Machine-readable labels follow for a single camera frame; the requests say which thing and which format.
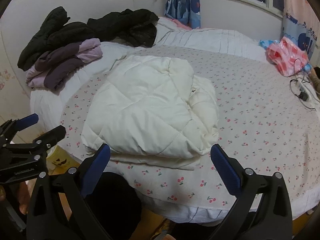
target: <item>black jacket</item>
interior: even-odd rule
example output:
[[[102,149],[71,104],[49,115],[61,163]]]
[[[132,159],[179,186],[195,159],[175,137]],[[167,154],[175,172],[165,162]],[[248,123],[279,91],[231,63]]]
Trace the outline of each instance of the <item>black jacket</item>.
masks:
[[[44,52],[95,37],[94,32],[85,23],[73,22],[65,25],[69,19],[62,6],[53,9],[40,30],[21,52],[18,68],[27,71]]]
[[[87,25],[94,30],[96,38],[100,41],[111,41],[119,37],[134,47],[144,45],[150,48],[157,33],[153,22],[158,20],[159,18],[149,10],[126,9],[121,13],[109,13],[98,20],[89,19]]]

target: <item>purple folded blanket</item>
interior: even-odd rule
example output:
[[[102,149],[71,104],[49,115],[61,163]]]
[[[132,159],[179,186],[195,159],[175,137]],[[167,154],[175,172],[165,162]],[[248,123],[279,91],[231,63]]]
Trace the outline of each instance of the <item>purple folded blanket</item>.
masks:
[[[70,43],[52,52],[43,53],[27,70],[29,87],[56,90],[68,73],[102,56],[99,39]]]

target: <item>folded white blanket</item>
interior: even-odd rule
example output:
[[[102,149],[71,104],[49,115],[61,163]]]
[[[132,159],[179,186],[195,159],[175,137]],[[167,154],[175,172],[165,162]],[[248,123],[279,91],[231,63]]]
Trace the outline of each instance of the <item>folded white blanket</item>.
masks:
[[[111,158],[193,170],[218,139],[218,107],[211,82],[188,61],[129,56],[97,91],[81,134]]]

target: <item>blue gripper pad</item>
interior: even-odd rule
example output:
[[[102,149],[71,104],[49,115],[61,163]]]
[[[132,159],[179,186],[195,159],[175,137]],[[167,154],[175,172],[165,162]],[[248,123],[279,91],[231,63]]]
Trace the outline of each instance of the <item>blue gripper pad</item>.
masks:
[[[85,198],[87,195],[91,194],[96,187],[105,167],[107,166],[110,160],[110,147],[106,144],[102,150],[96,152],[98,156],[92,162],[90,167],[87,169],[85,175],[82,178],[82,185],[81,185],[81,195]]]
[[[228,161],[228,156],[218,144],[211,147],[211,161],[219,173],[230,195],[238,196],[241,193],[241,179]]]
[[[15,129],[17,131],[22,131],[25,128],[30,127],[31,125],[36,124],[39,121],[39,117],[37,114],[31,114],[27,117],[24,117],[22,119],[19,119],[15,123]]]

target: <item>bed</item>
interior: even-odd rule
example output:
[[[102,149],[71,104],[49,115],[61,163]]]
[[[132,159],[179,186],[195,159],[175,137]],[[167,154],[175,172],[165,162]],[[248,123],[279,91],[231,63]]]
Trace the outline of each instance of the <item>bed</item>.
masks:
[[[118,60],[132,53],[186,59],[216,89],[218,143],[225,152],[259,174],[281,172],[294,219],[314,207],[320,200],[319,120],[292,95],[288,78],[266,61],[263,48],[235,31],[185,31],[165,19],[157,30],[151,49],[103,42],[103,58],[72,73],[63,90],[33,90],[31,111],[47,130],[63,124],[67,135],[59,145],[82,161],[90,156],[80,138],[90,102]],[[124,176],[144,205],[178,223],[217,223],[235,200],[209,155],[194,171],[113,161],[106,171]]]

